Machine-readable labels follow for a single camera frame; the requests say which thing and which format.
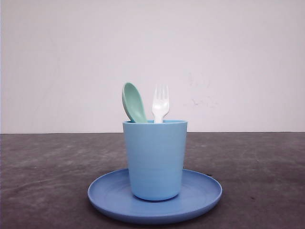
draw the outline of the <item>mint green spoon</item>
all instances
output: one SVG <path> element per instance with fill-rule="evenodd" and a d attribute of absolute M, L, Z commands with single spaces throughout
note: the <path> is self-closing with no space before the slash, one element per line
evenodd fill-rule
<path fill-rule="evenodd" d="M 142 99 L 137 88 L 132 83 L 126 83 L 122 91 L 124 110 L 131 121 L 147 123 Z"/>

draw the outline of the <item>green spoon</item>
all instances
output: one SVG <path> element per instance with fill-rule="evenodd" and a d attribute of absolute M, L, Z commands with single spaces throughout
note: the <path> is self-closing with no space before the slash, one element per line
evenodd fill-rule
<path fill-rule="evenodd" d="M 140 93 L 132 83 L 124 85 L 122 102 L 124 110 L 132 122 L 147 123 Z"/>

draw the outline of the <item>blue plate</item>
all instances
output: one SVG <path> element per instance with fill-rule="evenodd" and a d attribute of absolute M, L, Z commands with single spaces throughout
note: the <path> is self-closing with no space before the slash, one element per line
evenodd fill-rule
<path fill-rule="evenodd" d="M 132 194 L 128 169 L 107 173 L 88 188 L 93 206 L 104 215 L 136 224 L 185 221 L 212 209 L 222 194 L 221 185 L 202 173 L 184 169 L 180 193 L 164 201 L 147 201 Z"/>

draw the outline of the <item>plastic fork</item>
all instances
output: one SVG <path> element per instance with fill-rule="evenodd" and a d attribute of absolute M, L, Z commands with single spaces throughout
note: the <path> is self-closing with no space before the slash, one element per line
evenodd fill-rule
<path fill-rule="evenodd" d="M 154 123 L 163 123 L 164 116 L 170 110 L 170 97 L 167 85 L 157 85 L 154 91 L 152 113 Z"/>

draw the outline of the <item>cup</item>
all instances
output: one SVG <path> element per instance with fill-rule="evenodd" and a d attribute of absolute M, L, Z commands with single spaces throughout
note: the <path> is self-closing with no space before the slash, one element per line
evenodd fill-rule
<path fill-rule="evenodd" d="M 123 122 L 132 193 L 165 200 L 181 189 L 187 121 Z"/>

